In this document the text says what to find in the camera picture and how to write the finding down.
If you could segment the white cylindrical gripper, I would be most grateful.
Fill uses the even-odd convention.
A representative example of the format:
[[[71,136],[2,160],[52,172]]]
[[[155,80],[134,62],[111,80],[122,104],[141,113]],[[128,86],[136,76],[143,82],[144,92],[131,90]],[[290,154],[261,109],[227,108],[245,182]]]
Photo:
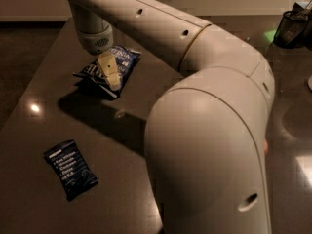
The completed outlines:
[[[111,24],[95,13],[78,5],[70,10],[75,23],[78,40],[85,51],[97,57],[97,66],[112,91],[121,89],[121,77],[115,57],[106,52],[113,45]]]

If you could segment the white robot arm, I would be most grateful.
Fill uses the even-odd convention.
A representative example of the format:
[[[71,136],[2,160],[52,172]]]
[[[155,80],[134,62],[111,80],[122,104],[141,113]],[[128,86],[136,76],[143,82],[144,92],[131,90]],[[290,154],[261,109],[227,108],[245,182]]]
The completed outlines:
[[[116,27],[183,75],[153,105],[144,151],[166,234],[272,234],[264,142],[275,94],[265,57],[155,0],[67,0],[90,54]]]

